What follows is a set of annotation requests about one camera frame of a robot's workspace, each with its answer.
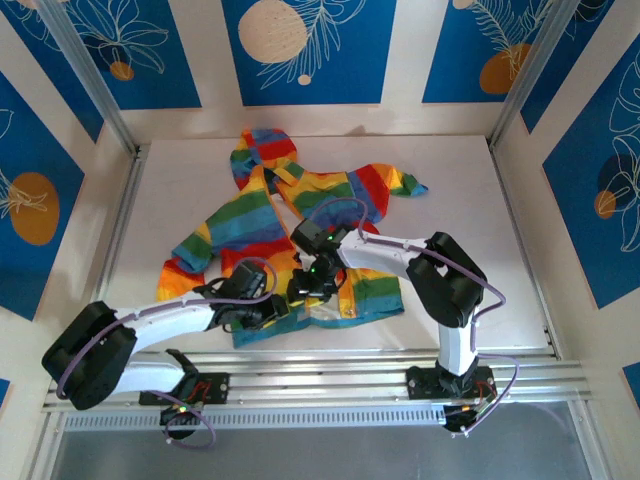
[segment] white tabletop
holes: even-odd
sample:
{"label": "white tabletop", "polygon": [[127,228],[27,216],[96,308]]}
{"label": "white tabletop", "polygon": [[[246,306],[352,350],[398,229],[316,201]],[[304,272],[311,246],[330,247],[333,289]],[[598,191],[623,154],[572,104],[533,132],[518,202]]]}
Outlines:
{"label": "white tabletop", "polygon": [[[507,296],[507,305],[480,324],[478,346],[545,348],[544,316],[527,275],[493,162],[481,136],[294,138],[310,171],[350,171],[389,163],[414,174],[426,195],[392,197],[377,225],[384,235],[430,238],[449,233]],[[153,303],[172,248],[237,193],[229,166],[235,139],[161,140],[151,145],[106,301],[112,308]],[[437,348],[437,324],[411,284],[402,280],[405,313],[356,328],[309,327],[247,346],[253,350]],[[487,292],[484,304],[495,299]],[[154,349],[233,349],[220,329],[184,335]]]}

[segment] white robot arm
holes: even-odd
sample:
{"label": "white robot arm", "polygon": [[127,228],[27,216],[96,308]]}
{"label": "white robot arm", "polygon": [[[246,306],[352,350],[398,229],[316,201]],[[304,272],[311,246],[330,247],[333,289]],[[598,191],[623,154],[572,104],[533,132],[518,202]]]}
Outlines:
{"label": "white robot arm", "polygon": [[[79,410],[123,392],[154,390],[187,398],[198,372],[184,355],[169,350],[141,360],[136,352],[178,335],[231,323],[259,329],[285,315],[287,305],[307,297],[330,298],[338,291],[336,274],[347,268],[374,269],[411,281],[426,312],[439,324],[439,391],[446,398],[461,398],[470,390],[478,363],[472,350],[471,315],[482,301],[481,283],[486,277],[451,237],[438,232],[429,240],[404,240],[347,226],[329,232],[305,220],[291,238],[315,261],[306,271],[294,271],[287,301],[264,294],[264,270],[245,262],[229,278],[143,309],[115,311],[103,302],[89,304],[42,360],[59,383],[59,395]],[[459,268],[443,274],[445,264]]]}

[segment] mounting plate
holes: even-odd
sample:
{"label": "mounting plate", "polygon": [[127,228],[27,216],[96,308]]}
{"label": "mounting plate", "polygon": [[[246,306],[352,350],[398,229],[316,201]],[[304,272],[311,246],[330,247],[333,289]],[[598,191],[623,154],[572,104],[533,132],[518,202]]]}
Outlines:
{"label": "mounting plate", "polygon": [[[224,405],[227,403],[229,394],[229,374],[228,373],[200,373],[198,382],[189,396],[184,399],[185,403],[195,405]],[[138,400],[140,405],[171,405],[171,402],[155,396],[150,392],[141,392]]]}
{"label": "mounting plate", "polygon": [[[471,378],[473,386],[460,398],[463,400],[480,398],[480,390],[476,383],[487,382],[492,384],[493,378],[493,371],[490,367],[477,367]],[[451,398],[440,386],[438,370],[435,368],[411,367],[407,370],[406,379],[409,400],[442,400]]]}

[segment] striped hoodie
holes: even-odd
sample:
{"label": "striped hoodie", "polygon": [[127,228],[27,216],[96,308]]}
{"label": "striped hoodie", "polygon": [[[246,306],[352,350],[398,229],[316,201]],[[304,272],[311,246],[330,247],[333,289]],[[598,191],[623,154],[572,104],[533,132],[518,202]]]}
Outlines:
{"label": "striped hoodie", "polygon": [[[281,130],[244,131],[231,154],[231,170],[240,192],[172,251],[159,281],[158,300],[174,298],[204,284],[203,272],[216,257],[221,260],[222,274],[229,276],[237,261],[250,256],[265,258],[275,267],[275,293],[286,298],[293,270],[301,264],[295,258],[297,250],[289,239],[290,232],[273,203],[274,194],[280,195],[300,219],[309,217],[328,200],[356,197],[369,207],[365,230],[377,233],[373,224],[386,215],[391,195],[411,197],[427,190],[413,176],[386,164],[369,164],[352,172],[309,172],[297,163],[295,146]],[[322,228],[355,226],[361,215],[355,203],[338,202],[323,209],[314,222]],[[272,282],[268,273],[267,288]],[[321,307],[317,301],[308,300],[259,331],[232,326],[234,346],[309,325],[352,327],[404,311],[398,279],[368,269],[347,270],[336,303],[337,311],[330,318],[317,314]]]}

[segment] jacket sleeve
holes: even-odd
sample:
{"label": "jacket sleeve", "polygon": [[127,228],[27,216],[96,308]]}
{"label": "jacket sleeve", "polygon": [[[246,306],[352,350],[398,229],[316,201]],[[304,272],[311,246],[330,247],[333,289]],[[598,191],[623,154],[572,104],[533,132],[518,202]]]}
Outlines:
{"label": "jacket sleeve", "polygon": [[418,182],[416,177],[401,172],[392,165],[374,163],[372,166],[382,178],[391,195],[414,197],[416,195],[422,195],[427,191],[427,187]]}
{"label": "jacket sleeve", "polygon": [[203,272],[213,259],[213,239],[207,222],[174,248],[171,255],[162,267],[157,301],[170,300],[204,285]]}
{"label": "jacket sleeve", "polygon": [[383,163],[365,165],[347,175],[354,196],[367,204],[367,219],[373,223],[379,222],[387,214],[391,195],[413,197],[427,191],[427,187],[413,175]]}

